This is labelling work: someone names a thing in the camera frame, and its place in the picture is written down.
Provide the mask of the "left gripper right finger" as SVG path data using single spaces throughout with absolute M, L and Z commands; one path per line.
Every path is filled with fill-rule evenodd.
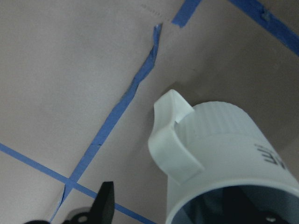
M 222 209 L 228 224 L 263 224 L 260 211 L 249 200 L 240 187 L 223 189 Z

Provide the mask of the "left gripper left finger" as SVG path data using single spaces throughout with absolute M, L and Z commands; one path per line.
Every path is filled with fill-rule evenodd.
M 111 224 L 114 207 L 114 182 L 103 182 L 90 209 L 90 223 Z

